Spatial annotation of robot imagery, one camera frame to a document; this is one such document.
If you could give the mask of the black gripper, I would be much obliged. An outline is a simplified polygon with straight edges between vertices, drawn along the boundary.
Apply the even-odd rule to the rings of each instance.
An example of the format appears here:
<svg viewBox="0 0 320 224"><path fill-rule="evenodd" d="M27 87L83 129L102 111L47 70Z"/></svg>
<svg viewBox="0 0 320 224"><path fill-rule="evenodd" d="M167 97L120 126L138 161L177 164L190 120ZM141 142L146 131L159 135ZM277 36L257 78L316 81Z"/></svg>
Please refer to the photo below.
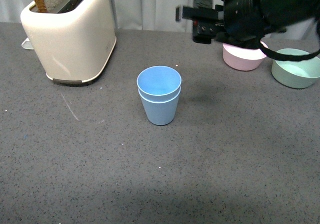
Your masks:
<svg viewBox="0 0 320 224"><path fill-rule="evenodd" d="M193 21L194 42L212 40L242 48L257 49L265 35L283 31L298 22L320 17L320 0L193 0L193 6L178 5L175 20Z"/></svg>

